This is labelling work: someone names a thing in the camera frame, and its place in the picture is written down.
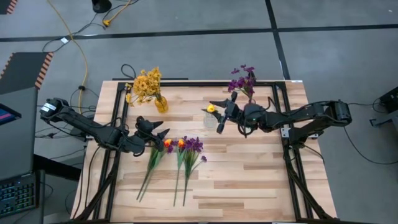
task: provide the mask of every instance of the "black stand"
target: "black stand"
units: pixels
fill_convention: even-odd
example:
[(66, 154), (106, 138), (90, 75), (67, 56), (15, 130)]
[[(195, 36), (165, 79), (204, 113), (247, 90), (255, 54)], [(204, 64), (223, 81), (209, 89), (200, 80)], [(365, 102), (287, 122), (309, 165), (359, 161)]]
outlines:
[(108, 12), (112, 7), (112, 3), (109, 0), (91, 0), (91, 1), (93, 2), (93, 10), (96, 13)]
[(79, 181), (81, 169), (52, 161), (46, 157), (34, 154), (33, 170), (44, 170), (46, 174)]

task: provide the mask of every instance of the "wooden table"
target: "wooden table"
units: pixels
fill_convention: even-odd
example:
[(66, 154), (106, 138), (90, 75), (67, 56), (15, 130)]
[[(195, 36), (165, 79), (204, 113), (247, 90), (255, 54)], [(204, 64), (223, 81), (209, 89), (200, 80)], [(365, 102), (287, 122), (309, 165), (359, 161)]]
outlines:
[[(103, 83), (95, 121), (105, 124), (111, 120), (117, 85), (116, 81)], [(303, 83), (286, 82), (286, 85), (292, 110), (308, 103)], [(272, 97), (271, 88), (255, 87), (254, 91), (257, 104), (266, 107), (267, 97)], [(150, 121), (164, 121), (154, 133), (170, 128), (167, 138), (198, 136), (204, 142), (203, 154), (208, 158), (208, 162), (193, 172), (184, 207), (182, 206), (184, 176), (183, 172), (180, 173), (177, 203), (173, 207), (177, 177), (176, 155), (166, 155), (162, 159), (140, 203), (136, 197), (146, 173), (149, 150), (141, 157), (122, 154), (112, 222), (295, 220), (279, 131), (263, 133), (258, 130), (245, 139), (238, 133), (233, 123), (226, 123), (223, 134), (217, 134), (215, 128), (205, 128), (203, 125), (205, 114), (200, 109), (206, 108), (209, 100), (229, 98), (231, 94), (227, 92), (226, 87), (162, 87), (162, 95), (169, 102), (167, 114), (159, 114), (153, 103), (129, 108), (127, 124), (130, 132), (135, 131), (133, 127), (139, 115)], [(239, 94), (236, 102), (242, 108), (247, 103), (247, 98)], [(122, 105), (121, 103), (119, 113), (122, 112)], [(275, 111), (275, 108), (271, 106), (270, 110)], [(316, 140), (308, 140), (307, 145), (320, 151)], [(83, 170), (83, 198), (78, 214), (84, 208), (88, 166), (96, 148), (95, 142), (88, 144)], [(322, 160), (306, 149), (301, 149), (301, 155), (309, 191), (325, 211), (335, 217), (335, 208)], [(98, 189), (103, 157), (104, 150), (101, 150), (94, 158), (88, 201)], [(77, 207), (79, 193), (80, 187), (77, 190), (72, 214)], [(299, 190), (298, 197), (302, 216), (305, 217), (302, 194)], [(108, 194), (105, 193), (100, 218), (104, 217), (107, 198)]]

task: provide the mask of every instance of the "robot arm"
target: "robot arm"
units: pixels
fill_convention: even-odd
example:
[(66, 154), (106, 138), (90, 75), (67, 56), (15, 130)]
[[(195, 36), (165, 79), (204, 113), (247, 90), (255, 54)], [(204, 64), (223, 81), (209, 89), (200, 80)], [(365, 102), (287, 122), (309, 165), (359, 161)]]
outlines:
[(231, 99), (211, 101), (210, 103), (225, 108), (224, 115), (212, 112), (219, 122), (217, 133), (224, 130), (225, 122), (232, 121), (238, 125), (238, 131), (245, 137), (260, 129), (265, 133), (283, 128), (284, 125), (300, 121), (313, 120), (302, 128), (289, 130), (292, 146), (301, 146), (313, 134), (321, 135), (330, 126), (346, 126), (352, 122), (348, 105), (342, 101), (320, 101), (307, 104), (289, 112), (270, 112), (257, 104), (247, 104), (241, 110), (235, 103), (238, 94), (232, 92)]
[(152, 131), (159, 127), (163, 121), (152, 123), (140, 116), (137, 118), (137, 131), (132, 136), (128, 136), (129, 131), (125, 130), (124, 127), (115, 128), (94, 122), (76, 113), (66, 100), (59, 98), (47, 100), (40, 110), (40, 118), (48, 124), (51, 121), (54, 123), (64, 121), (93, 136), (98, 145), (105, 149), (133, 152), (135, 156), (140, 156), (144, 152), (147, 142), (154, 142), (155, 147), (163, 151), (162, 140), (169, 131), (169, 129), (166, 129), (156, 136), (153, 135)]

